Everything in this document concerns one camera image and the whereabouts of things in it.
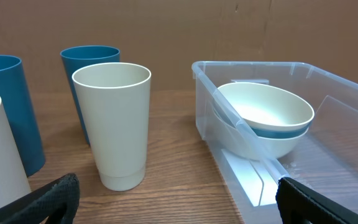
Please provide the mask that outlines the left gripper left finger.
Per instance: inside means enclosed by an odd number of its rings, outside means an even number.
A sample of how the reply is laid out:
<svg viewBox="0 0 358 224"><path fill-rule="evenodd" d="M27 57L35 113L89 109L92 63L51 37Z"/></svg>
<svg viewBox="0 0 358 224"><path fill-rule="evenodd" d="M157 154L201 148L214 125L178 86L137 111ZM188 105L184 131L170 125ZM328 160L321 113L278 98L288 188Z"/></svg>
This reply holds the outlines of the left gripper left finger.
<svg viewBox="0 0 358 224"><path fill-rule="evenodd" d="M80 203L80 182L68 173L0 208L0 224L72 224Z"/></svg>

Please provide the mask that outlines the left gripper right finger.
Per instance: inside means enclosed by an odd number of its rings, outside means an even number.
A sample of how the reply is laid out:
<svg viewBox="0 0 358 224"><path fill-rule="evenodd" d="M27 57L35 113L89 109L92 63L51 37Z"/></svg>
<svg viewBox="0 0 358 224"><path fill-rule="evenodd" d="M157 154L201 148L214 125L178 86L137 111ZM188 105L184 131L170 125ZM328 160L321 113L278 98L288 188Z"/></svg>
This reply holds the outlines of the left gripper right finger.
<svg viewBox="0 0 358 224"><path fill-rule="evenodd" d="M283 224L358 224L358 214L290 177L278 181L275 198Z"/></svg>

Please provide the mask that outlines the cream bowl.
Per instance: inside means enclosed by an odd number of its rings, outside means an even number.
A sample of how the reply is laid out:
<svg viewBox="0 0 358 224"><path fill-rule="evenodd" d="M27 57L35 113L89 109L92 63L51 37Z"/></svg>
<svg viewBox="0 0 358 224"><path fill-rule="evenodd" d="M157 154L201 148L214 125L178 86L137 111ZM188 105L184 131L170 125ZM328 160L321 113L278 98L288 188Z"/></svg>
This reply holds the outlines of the cream bowl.
<svg viewBox="0 0 358 224"><path fill-rule="evenodd" d="M252 128L300 131L314 118L314 109L306 100L275 86L236 82L221 85L218 90Z"/></svg>
<svg viewBox="0 0 358 224"><path fill-rule="evenodd" d="M246 139L241 136L232 123L229 123L226 115L218 113L215 107L213 107L213 113L214 132L224 148L240 157L255 161L259 161L257 151L261 150L275 159L286 156L294 150L300 139L309 130L309 128L306 128L303 133L292 138L264 138L259 136L258 139L254 137Z"/></svg>

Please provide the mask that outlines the dark blue bowl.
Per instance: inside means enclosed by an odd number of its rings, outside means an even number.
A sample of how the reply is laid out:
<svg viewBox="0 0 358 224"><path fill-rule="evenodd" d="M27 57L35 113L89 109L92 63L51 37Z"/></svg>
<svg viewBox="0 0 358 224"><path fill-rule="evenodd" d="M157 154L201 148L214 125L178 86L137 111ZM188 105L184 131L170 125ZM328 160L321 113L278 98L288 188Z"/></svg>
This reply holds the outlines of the dark blue bowl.
<svg viewBox="0 0 358 224"><path fill-rule="evenodd" d="M229 117L224 113L224 111L221 109L221 107L216 103L213 102L213 108L214 112L230 127L235 128ZM304 132L308 130L311 124L307 124L304 128L301 128L299 130L295 131L269 131L267 129L260 129L260 128L253 128L251 127L251 130L253 130L254 133L256 133L257 136L263 137L263 138L273 138L273 139L286 139L286 138L294 138L297 137Z"/></svg>

